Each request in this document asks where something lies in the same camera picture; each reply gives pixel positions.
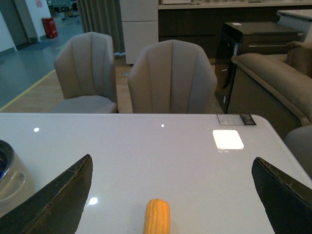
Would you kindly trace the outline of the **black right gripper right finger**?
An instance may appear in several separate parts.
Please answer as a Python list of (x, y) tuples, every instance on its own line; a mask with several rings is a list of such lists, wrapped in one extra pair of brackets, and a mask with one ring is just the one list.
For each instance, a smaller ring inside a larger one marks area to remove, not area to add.
[(253, 161), (257, 194), (276, 234), (312, 232), (312, 190), (264, 159)]

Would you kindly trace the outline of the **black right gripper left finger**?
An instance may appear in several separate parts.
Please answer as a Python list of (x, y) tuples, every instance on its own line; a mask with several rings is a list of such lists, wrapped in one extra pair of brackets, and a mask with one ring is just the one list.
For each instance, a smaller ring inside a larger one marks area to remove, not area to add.
[(93, 161), (85, 155), (0, 219), (2, 234), (74, 234), (92, 183)]

